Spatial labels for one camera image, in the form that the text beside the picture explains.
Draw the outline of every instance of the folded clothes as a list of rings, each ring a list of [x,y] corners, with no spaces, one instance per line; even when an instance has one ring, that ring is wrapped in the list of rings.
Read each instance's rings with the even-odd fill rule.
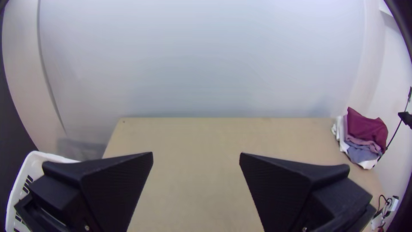
[[[374,141],[385,153],[388,128],[380,118],[369,119],[348,107],[348,134],[365,141]]]
[[[345,142],[346,143],[352,142],[352,143],[357,144],[357,145],[365,145],[365,146],[369,147],[369,150],[371,152],[376,153],[376,154],[382,154],[381,147],[378,144],[376,144],[374,141],[372,141],[372,140],[365,141],[365,140],[362,140],[362,139],[359,139],[359,138],[355,138],[355,137],[351,136],[350,134],[348,134],[348,115],[345,115],[343,117],[343,124],[344,124],[344,127],[345,127]]]

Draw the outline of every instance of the tabletop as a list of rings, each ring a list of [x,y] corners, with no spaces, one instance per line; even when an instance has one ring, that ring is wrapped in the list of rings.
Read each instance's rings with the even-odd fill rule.
[[[122,118],[103,158],[153,152],[130,232],[263,231],[239,166],[241,152],[348,164],[349,178],[378,207],[383,190],[377,175],[339,151],[332,124],[329,118]]]

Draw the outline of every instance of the curved white wall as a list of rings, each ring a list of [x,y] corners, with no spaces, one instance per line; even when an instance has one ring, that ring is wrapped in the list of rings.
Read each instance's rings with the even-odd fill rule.
[[[42,0],[39,20],[67,135],[105,143],[120,116],[340,114],[364,3]]]
[[[2,50],[7,84],[21,121],[40,151],[58,153],[64,128],[42,68],[38,0],[10,0],[4,12]]]

